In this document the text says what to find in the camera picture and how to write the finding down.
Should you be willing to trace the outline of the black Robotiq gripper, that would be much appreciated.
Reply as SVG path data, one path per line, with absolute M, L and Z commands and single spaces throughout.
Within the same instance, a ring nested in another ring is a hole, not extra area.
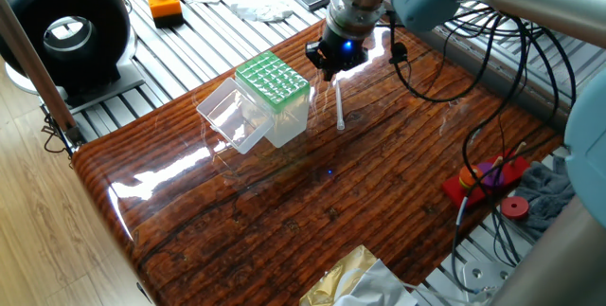
M 323 73 L 323 80 L 330 82 L 334 76 L 333 65 L 339 65 L 336 73 L 358 69 L 368 61 L 364 41 L 343 37 L 326 27 L 321 40 L 307 42 L 305 55 L 316 69 Z

